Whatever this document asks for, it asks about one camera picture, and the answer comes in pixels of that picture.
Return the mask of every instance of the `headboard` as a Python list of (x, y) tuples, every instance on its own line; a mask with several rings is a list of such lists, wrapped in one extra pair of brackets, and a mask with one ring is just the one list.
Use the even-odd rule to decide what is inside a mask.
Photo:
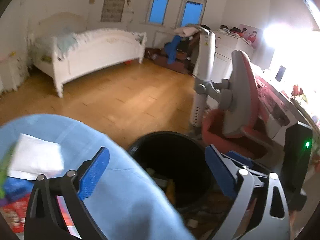
[(58, 36), (84, 31), (86, 31), (86, 21), (82, 16), (61, 12), (37, 22), (34, 26), (29, 26), (28, 36), (35, 39), (42, 36)]

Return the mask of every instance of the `hanging clothes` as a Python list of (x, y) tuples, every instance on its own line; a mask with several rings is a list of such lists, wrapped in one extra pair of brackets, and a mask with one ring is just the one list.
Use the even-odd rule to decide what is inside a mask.
[(164, 51), (168, 55), (168, 64), (172, 64), (176, 60), (176, 55), (177, 55), (177, 46), (181, 41), (181, 37), (179, 35), (176, 35), (171, 42), (166, 44), (164, 46)]
[(181, 27), (175, 29), (173, 32), (180, 37), (190, 37), (193, 34), (197, 33), (199, 30), (196, 29), (195, 27)]

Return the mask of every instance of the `wooden floor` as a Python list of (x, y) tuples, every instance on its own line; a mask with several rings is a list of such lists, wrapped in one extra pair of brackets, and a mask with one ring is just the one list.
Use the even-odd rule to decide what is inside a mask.
[(60, 114), (107, 134), (127, 149), (140, 136), (171, 130), (186, 133), (193, 78), (154, 65), (117, 65), (76, 79), (58, 98), (52, 79), (34, 71), (17, 92), (0, 99), (0, 125), (27, 114)]

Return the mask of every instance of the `window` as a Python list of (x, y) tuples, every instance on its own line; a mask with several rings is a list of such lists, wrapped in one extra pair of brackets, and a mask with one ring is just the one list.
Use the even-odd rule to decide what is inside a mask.
[(104, 0), (101, 22), (121, 22), (125, 0)]
[(201, 23), (206, 2), (207, 0), (182, 0), (176, 27)]
[(167, 5), (168, 0), (150, 0), (146, 22), (162, 25)]

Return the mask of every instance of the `white bed frame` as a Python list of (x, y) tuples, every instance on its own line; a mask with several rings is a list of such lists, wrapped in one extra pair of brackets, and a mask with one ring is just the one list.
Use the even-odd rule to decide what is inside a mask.
[[(142, 63), (147, 41), (146, 33), (129, 33), (121, 30), (97, 36), (70, 51), (64, 59), (60, 59), (55, 35), (66, 27), (77, 33), (86, 30), (85, 21), (80, 16), (59, 13), (39, 22), (28, 35), (29, 47), (37, 37), (52, 36), (52, 63), (42, 61), (42, 55), (36, 52), (31, 53), (31, 60), (38, 69), (53, 78), (60, 98), (63, 97), (63, 85), (78, 77), (132, 59), (138, 58), (139, 63)], [(137, 41), (135, 34), (139, 34), (142, 41)]]

